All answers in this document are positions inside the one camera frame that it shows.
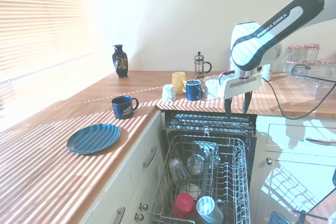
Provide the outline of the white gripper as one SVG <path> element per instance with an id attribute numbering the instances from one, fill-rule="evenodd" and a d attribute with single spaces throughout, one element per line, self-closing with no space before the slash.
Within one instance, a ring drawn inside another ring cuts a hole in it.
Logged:
<path id="1" fill-rule="evenodd" d="M 245 94 L 243 103 L 243 113 L 246 114 L 252 99 L 254 90 L 257 90 L 261 85 L 261 74 L 256 73 L 248 79 L 240 79 L 237 76 L 228 77 L 223 82 L 224 94 L 224 108 L 228 119 L 232 116 L 232 98 L 240 94 Z"/>

